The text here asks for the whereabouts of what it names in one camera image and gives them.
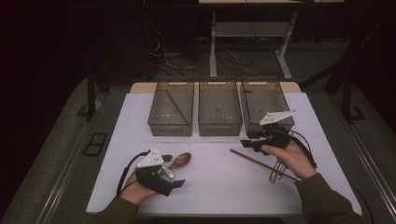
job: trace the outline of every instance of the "white table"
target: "white table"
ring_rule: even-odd
[[[297,111],[293,116],[293,130],[308,140],[318,171],[334,190],[352,202],[354,211],[361,214],[361,207],[306,94],[289,92],[285,97],[289,108]],[[244,127],[239,137],[199,136],[198,95],[195,94],[193,135],[154,137],[147,124],[152,98],[153,93],[127,94],[87,207],[88,213],[97,213],[110,203],[124,167],[136,154],[151,147],[158,147],[162,154],[171,154],[174,158],[190,152],[192,158],[186,167],[174,170],[175,180],[186,179],[184,185],[173,189],[169,197],[158,195],[142,203],[140,216],[282,217],[302,213],[292,180],[283,177],[271,184],[270,170],[230,152],[233,148],[271,166],[276,163],[273,156],[264,157],[241,146],[239,140],[247,139]]]

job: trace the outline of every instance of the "person's left hand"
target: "person's left hand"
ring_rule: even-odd
[[[141,204],[147,198],[157,195],[158,192],[152,189],[145,188],[139,184],[136,178],[135,171],[126,180],[124,189],[122,190],[120,197],[134,204]]]

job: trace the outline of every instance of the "transparent bin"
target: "transparent bin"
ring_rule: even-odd
[[[235,77],[200,78],[198,123],[201,136],[239,136],[242,113]]]
[[[289,111],[283,91],[276,77],[242,77],[241,105],[248,138],[260,138],[260,120],[267,112]],[[280,127],[290,130],[292,117],[278,122]]]
[[[194,77],[160,77],[148,117],[153,136],[192,136]]]

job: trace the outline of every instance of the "spoon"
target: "spoon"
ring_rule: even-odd
[[[180,168],[183,167],[185,165],[187,165],[191,160],[191,154],[189,152],[185,152],[183,154],[178,155],[175,160],[172,162],[172,164],[167,167],[169,170],[170,169],[174,169],[174,168]],[[159,175],[164,175],[165,172],[162,171],[160,172]]]

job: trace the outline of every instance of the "wooden stick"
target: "wooden stick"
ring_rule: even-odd
[[[240,152],[238,152],[238,151],[236,151],[236,150],[234,150],[234,149],[232,149],[232,148],[230,149],[230,151],[231,151],[232,153],[234,153],[234,154],[240,156],[240,157],[243,157],[243,158],[249,160],[249,161],[253,161],[253,162],[255,162],[255,163],[257,163],[257,164],[259,164],[259,165],[261,165],[261,166],[263,166],[263,167],[266,167],[266,168],[268,168],[268,169],[270,169],[270,170],[272,170],[272,171],[278,172],[278,170],[272,168],[271,166],[266,165],[266,164],[264,164],[264,163],[262,163],[262,162],[260,162],[260,161],[256,161],[256,160],[254,160],[253,158],[250,158],[249,156],[247,156],[247,155],[245,155],[245,154],[242,154],[242,153],[240,153]],[[285,173],[284,173],[283,175],[284,175],[284,176],[287,176],[288,178],[293,179],[293,180],[295,180],[295,181],[300,181],[299,179],[296,179],[296,178],[292,177],[291,175],[287,175],[287,174],[285,174]]]
[[[180,108],[178,107],[177,103],[175,102],[174,98],[171,96],[171,94],[169,93],[168,90],[165,90],[166,94],[168,95],[169,99],[171,99],[172,104],[174,104],[176,110],[178,111],[178,113],[180,114],[180,116],[184,119],[184,121],[188,124],[189,121],[186,119],[186,117],[184,117],[184,114],[181,113]]]

